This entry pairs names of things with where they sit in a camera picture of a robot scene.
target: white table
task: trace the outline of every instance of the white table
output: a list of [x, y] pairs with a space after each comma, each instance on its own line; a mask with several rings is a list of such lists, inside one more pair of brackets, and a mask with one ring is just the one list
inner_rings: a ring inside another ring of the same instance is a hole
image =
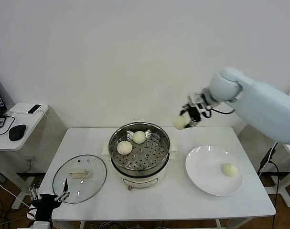
[[[63, 203], [53, 212], [55, 221], [117, 220], [190, 220], [228, 219], [228, 228], [238, 228], [253, 217], [272, 216], [275, 209], [249, 158], [231, 127], [195, 127], [176, 130], [166, 127], [176, 140], [178, 152], [169, 160], [161, 183], [128, 191], [117, 176], [110, 160], [102, 156], [103, 144], [116, 128], [69, 129], [51, 162], [40, 186], [41, 193], [53, 193], [52, 183], [58, 168], [67, 160], [82, 154], [93, 154], [104, 160], [107, 178], [101, 190], [79, 204]], [[195, 186], [185, 169], [185, 158], [196, 146], [214, 145], [237, 158], [244, 173], [239, 191], [229, 197], [216, 197]]]
[[[6, 114], [9, 116], [15, 117], [15, 121], [12, 124], [13, 126], [16, 125], [27, 125], [25, 134], [23, 138], [21, 138], [18, 141], [11, 141], [8, 136], [8, 132], [4, 135], [0, 135], [0, 151], [17, 151], [24, 143], [27, 141], [30, 134], [33, 132], [35, 127], [38, 125], [42, 117], [44, 116], [44, 113], [48, 110], [47, 105], [42, 105], [41, 111], [38, 111], [35, 115], [29, 115], [29, 114], [18, 114], [18, 113], [12, 113], [8, 111]], [[10, 123], [12, 121], [12, 118], [7, 118], [4, 127], [0, 130], [5, 131], [8, 129]], [[30, 184], [33, 181], [33, 177], [29, 177], [27, 181], [24, 181], [22, 178], [20, 178], [14, 170], [11, 169], [10, 165], [6, 163], [6, 161], [2, 161], [0, 159], [0, 173], [2, 173], [6, 178], [8, 178], [12, 183], [14, 183], [16, 186], [18, 186], [21, 189], [21, 192], [19, 193], [18, 197], [20, 199], [24, 199], [24, 197], [29, 192]], [[20, 201], [15, 201], [12, 205], [13, 209], [18, 209], [21, 205]]]
[[[290, 153], [290, 145], [284, 145], [284, 148], [287, 150], [288, 153]], [[268, 194], [276, 194], [278, 177], [271, 176], [271, 179], [273, 180], [275, 185], [272, 187], [265, 187], [265, 189]], [[290, 196], [288, 192], [286, 191], [286, 187], [289, 185], [290, 185], [290, 173], [287, 176], [285, 176], [282, 180], [279, 181], [279, 191], [278, 191], [278, 194], [281, 195], [286, 206], [290, 208]]]

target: stainless steel pot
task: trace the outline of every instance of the stainless steel pot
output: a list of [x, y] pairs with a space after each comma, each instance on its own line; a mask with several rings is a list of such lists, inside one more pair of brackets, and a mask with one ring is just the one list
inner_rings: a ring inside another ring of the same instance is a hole
[[[146, 141], [142, 144], [133, 142], [134, 132], [143, 131]], [[132, 152], [121, 155], [117, 145], [121, 141], [132, 144]], [[160, 172], [169, 160], [170, 140], [159, 126], [145, 122], [134, 122], [122, 126], [110, 138], [108, 150], [115, 169], [132, 178], [150, 177]]]

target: white cooker base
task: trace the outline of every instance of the white cooker base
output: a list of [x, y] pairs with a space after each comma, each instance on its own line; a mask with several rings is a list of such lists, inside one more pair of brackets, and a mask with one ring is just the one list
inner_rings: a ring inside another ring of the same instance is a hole
[[114, 169], [116, 170], [122, 182], [124, 182], [127, 185], [128, 189], [131, 190], [132, 187], [133, 188], [146, 188], [146, 187], [151, 187], [153, 185], [160, 183], [160, 181], [165, 176], [166, 167], [167, 165], [159, 173], [151, 177], [146, 177], [146, 178], [130, 178], [125, 175], [122, 175], [115, 168]]

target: wooden floor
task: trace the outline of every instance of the wooden floor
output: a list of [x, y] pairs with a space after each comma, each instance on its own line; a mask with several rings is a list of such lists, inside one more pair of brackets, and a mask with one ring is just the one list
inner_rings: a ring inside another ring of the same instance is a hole
[[[261, 177], [261, 180], [264, 184], [264, 186], [272, 186], [273, 182], [270, 180], [269, 177]], [[19, 189], [13, 185], [10, 181], [6, 181], [3, 184], [8, 190], [13, 192], [14, 194], [18, 194]], [[287, 191], [290, 194], [290, 186], [287, 188]], [[270, 198], [274, 201], [275, 195], [270, 195]], [[0, 188], [0, 199], [2, 200], [4, 204], [4, 210], [5, 211], [12, 211], [10, 209], [10, 205], [13, 202], [13, 197]], [[30, 203], [30, 199], [26, 198], [26, 203]], [[290, 229], [290, 208], [287, 208], [284, 204], [282, 198], [278, 195], [278, 202], [277, 202], [277, 213], [276, 213], [276, 219], [275, 219], [275, 229]], [[13, 213], [2, 213], [0, 211], [0, 217], [7, 217], [9, 220], [18, 219], [16, 221], [11, 222], [10, 224], [1, 225], [0, 229], [16, 229], [16, 228], [26, 228], [28, 227], [29, 223], [31, 222], [29, 219], [27, 219], [26, 216], [27, 208], [22, 208], [17, 212]], [[221, 221], [222, 226], [225, 226], [228, 222], [227, 219], [224, 219]], [[80, 223], [79, 222], [70, 222], [76, 229], [79, 228]], [[125, 225], [125, 222], [119, 222], [120, 226], [127, 228]], [[97, 229], [99, 227], [99, 222], [89, 222], [86, 223], [86, 229]], [[157, 227], [162, 226], [161, 221], [145, 221], [145, 222], [127, 222], [128, 228], [136, 227], [136, 225], [139, 225], [142, 228], [145, 229], [156, 229]], [[203, 228], [203, 227], [216, 227], [214, 220], [189, 220], [189, 221], [165, 221], [163, 227], [165, 228]], [[249, 223], [245, 224], [241, 227], [241, 229], [270, 229], [272, 228], [272, 217], [266, 217], [266, 218], [257, 218], [251, 220]]]

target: glass lid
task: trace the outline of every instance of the glass lid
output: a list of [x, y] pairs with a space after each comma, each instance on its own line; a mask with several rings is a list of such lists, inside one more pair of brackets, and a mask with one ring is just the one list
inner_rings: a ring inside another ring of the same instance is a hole
[[93, 197], [103, 186], [107, 176], [105, 163], [94, 155], [81, 155], [69, 159], [56, 172], [53, 191], [63, 193], [67, 178], [69, 197], [65, 203], [75, 204]]

